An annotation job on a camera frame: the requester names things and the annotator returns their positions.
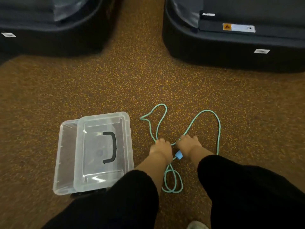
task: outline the black handle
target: black handle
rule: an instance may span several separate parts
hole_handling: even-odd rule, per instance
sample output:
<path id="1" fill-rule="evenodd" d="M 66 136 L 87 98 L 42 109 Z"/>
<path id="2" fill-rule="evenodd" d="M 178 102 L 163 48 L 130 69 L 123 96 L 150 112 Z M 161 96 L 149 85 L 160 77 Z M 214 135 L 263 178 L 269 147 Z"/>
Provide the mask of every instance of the black handle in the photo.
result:
<path id="1" fill-rule="evenodd" d="M 113 154 L 112 154 L 112 158 L 110 159 L 106 159 L 103 161 L 104 164 L 106 163 L 110 163 L 113 162 L 115 157 L 116 157 L 116 138 L 115 138 L 115 134 L 113 132 L 103 132 L 103 135 L 111 135 L 112 136 L 112 142 L 113 142 Z"/>

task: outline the gym equipment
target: gym equipment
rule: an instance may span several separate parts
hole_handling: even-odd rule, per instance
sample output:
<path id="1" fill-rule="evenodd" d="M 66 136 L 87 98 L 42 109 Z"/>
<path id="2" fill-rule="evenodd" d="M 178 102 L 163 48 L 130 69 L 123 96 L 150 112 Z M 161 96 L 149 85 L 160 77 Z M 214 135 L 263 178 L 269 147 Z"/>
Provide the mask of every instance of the gym equipment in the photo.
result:
<path id="1" fill-rule="evenodd" d="M 0 52 L 77 56 L 102 50 L 121 0 L 0 0 Z"/>
<path id="2" fill-rule="evenodd" d="M 165 0 L 163 41 L 181 60 L 305 70 L 305 0 Z"/>

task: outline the hand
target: hand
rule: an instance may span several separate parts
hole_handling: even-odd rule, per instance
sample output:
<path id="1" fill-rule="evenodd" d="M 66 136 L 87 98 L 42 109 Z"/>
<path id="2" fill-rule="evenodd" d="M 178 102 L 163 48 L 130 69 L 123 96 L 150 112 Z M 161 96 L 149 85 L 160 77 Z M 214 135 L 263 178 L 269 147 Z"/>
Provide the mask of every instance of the hand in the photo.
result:
<path id="1" fill-rule="evenodd" d="M 173 161 L 172 147 L 169 141 L 161 138 L 156 140 L 156 144 L 150 147 L 149 155 L 160 154 L 166 159 L 166 165 L 169 165 Z"/>
<path id="2" fill-rule="evenodd" d="M 182 135 L 180 140 L 176 142 L 176 146 L 180 149 L 182 155 L 186 159 L 190 159 L 191 151 L 196 147 L 202 147 L 197 136 L 191 138 L 188 134 Z"/>

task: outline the person's left hand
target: person's left hand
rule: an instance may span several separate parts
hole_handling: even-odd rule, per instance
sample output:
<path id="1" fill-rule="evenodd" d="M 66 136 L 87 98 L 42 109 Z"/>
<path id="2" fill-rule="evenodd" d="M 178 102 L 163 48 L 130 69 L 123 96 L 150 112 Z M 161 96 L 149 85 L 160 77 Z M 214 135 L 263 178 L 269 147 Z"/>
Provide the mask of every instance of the person's left hand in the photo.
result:
<path id="1" fill-rule="evenodd" d="M 167 165 L 169 165 L 173 161 L 173 153 L 170 142 L 165 142 L 163 138 L 156 140 L 156 144 L 150 147 L 149 154 L 162 155 L 166 159 Z"/>

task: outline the orange warning label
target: orange warning label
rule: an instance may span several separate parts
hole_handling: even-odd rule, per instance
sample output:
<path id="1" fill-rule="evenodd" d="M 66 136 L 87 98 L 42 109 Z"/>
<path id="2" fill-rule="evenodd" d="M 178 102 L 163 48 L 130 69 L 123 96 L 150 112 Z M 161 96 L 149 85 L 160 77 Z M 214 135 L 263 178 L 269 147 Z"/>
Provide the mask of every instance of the orange warning label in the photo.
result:
<path id="1" fill-rule="evenodd" d="M 232 24 L 230 23 L 223 23 L 222 27 L 224 30 L 232 30 Z"/>

